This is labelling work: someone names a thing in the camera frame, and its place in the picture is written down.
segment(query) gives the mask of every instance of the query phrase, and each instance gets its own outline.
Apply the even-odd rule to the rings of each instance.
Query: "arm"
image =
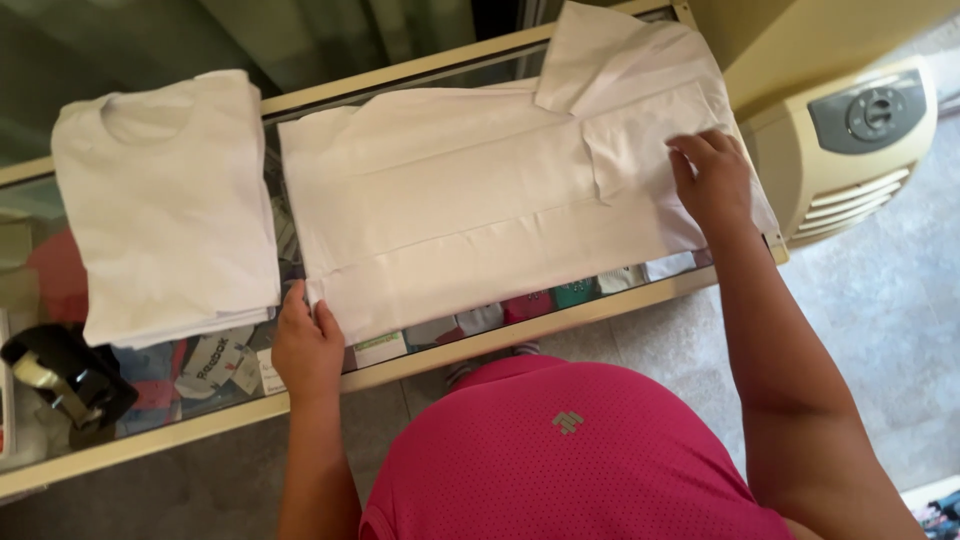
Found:
[[[924,538],[752,222],[738,142],[709,131],[667,144],[678,195],[713,253],[756,500],[800,539]]]
[[[344,337],[323,301],[317,325],[303,282],[283,301],[273,361],[290,395],[290,442],[276,537],[356,538],[360,501],[340,433]]]

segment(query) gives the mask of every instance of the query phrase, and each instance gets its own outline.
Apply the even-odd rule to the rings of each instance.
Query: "person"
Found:
[[[925,538],[752,222],[740,145],[711,130],[667,146],[714,258],[748,481],[653,380],[514,356],[410,423],[361,512],[340,432],[344,338],[323,302],[314,325],[300,282],[273,349],[290,393],[278,538]]]

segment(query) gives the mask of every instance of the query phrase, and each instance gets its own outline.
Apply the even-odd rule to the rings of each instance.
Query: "white t-shirt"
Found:
[[[252,324],[279,303],[259,90],[240,70],[64,107],[57,183],[91,346]]]

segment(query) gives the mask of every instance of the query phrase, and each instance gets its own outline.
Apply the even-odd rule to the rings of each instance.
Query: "glass top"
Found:
[[[642,18],[655,20],[672,18],[672,15],[671,10],[666,10],[651,12]],[[534,43],[520,50],[506,51],[501,57],[451,66],[395,85],[371,88],[265,118],[267,156],[264,178],[274,211],[282,293],[286,293],[292,280],[304,275],[297,232],[283,183],[276,123],[316,110],[360,105],[378,93],[403,87],[477,87],[535,76],[540,71],[545,50],[545,42]],[[17,327],[35,323],[58,323],[75,336],[82,334],[87,311],[86,273],[54,175],[0,188],[0,260],[4,266],[0,269],[0,308],[6,310],[11,327],[18,330]],[[348,347],[344,372],[441,347],[710,264],[706,250],[679,254],[646,264],[611,269],[600,276],[584,276],[577,282],[531,291],[504,302],[451,314]],[[12,392],[15,396],[15,433],[28,426],[40,426],[47,439],[46,451],[26,461],[7,460],[0,454],[0,472],[10,470],[14,465],[29,465],[273,393],[270,384],[266,384],[265,391],[257,352],[271,348],[275,332],[276,318],[255,326],[196,335],[142,350],[112,346],[94,349],[107,365],[115,368],[119,376],[139,392],[136,403],[115,424],[97,430],[73,427],[60,410],[44,403],[33,389],[16,382]],[[193,385],[189,391],[184,391],[185,387],[177,384],[178,378],[184,370],[195,371],[197,362],[204,365],[209,362],[210,353],[202,342],[211,338],[218,342],[225,339],[225,343],[230,344],[226,347],[227,352],[210,370],[207,387]],[[2,387],[9,397],[7,387]]]

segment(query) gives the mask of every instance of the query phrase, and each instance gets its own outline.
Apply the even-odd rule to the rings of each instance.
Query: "logo on shirt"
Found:
[[[581,418],[579,414],[577,414],[576,412],[573,412],[572,410],[570,412],[561,411],[560,414],[558,414],[557,417],[553,419],[553,425],[554,426],[560,425],[560,433],[563,433],[564,435],[576,431],[577,429],[574,426],[576,424],[583,424],[583,423],[584,423],[584,419]]]

